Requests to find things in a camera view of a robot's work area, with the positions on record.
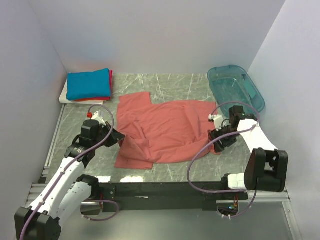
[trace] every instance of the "gray marble surface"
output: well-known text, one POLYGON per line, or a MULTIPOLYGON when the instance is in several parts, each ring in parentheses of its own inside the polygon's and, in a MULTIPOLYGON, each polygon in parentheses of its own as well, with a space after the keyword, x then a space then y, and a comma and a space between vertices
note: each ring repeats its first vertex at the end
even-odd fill
MULTIPOLYGON (((111 101, 105 101, 116 116, 119 96, 148 91, 152 102, 160 104, 175 100, 214 101, 205 74, 115 74, 111 101)), ((88 105, 67 104, 62 114, 57 142, 50 162, 47 182, 55 174, 68 146, 80 133, 83 121, 87 119, 88 105)), ((197 160, 191 170, 194 181, 219 181, 226 173, 244 172, 250 151, 241 136, 233 146, 221 155, 211 153, 197 160)), ((114 168, 119 146, 102 147, 89 163, 85 174, 98 177, 101 182, 185 182, 190 162, 154 164, 151 170, 114 168)))

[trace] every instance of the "red cloth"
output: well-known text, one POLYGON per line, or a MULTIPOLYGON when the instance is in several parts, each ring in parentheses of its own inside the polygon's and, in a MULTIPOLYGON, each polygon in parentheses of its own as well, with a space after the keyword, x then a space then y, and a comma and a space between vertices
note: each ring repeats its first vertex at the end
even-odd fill
POLYGON ((215 124, 208 116, 215 108, 215 102, 198 100, 152 104, 149 92, 121 96, 116 129, 126 137, 115 167, 152 169, 154 163, 190 161, 209 142, 215 124))
MULTIPOLYGON (((112 70, 109 70, 109 84, 110 84, 110 93, 112 93, 112 70)), ((108 101, 111 99, 111 96, 97 96, 97 97, 89 97, 89 98, 83 98, 75 100, 76 102, 84 102, 84 101, 94 101, 94 100, 100 100, 100 101, 108 101)))

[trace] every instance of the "stack of folded clothes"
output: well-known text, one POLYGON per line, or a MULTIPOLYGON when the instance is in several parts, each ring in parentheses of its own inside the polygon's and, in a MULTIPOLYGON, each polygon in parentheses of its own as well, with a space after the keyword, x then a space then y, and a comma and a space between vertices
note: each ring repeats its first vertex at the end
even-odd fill
POLYGON ((67 77, 68 101, 106 101, 111 99, 112 70, 69 73, 67 77))

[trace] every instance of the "white wall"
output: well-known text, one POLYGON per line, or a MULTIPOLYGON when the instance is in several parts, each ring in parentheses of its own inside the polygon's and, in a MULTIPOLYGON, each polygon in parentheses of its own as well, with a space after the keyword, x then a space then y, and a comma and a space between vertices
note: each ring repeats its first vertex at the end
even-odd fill
POLYGON ((286 0, 249 74, 262 127, 289 153, 287 188, 305 240, 320 236, 320 1, 286 0))
POLYGON ((0 239, 41 176, 61 110, 65 69, 27 0, 0 7, 0 239))
POLYGON ((248 69, 285 0, 29 0, 67 71, 248 69))

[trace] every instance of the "teal plastic bin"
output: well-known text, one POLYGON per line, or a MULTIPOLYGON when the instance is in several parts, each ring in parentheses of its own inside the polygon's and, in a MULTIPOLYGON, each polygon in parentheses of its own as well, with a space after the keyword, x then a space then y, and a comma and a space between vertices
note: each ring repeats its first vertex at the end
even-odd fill
MULTIPOLYGON (((265 100, 247 72, 237 65, 214 67, 207 74, 211 91, 220 105, 230 101, 240 101, 253 106, 259 113, 265 108, 265 100)), ((221 107, 222 113, 229 118, 229 108, 234 104, 221 107)), ((255 114, 243 106, 246 114, 255 114)))

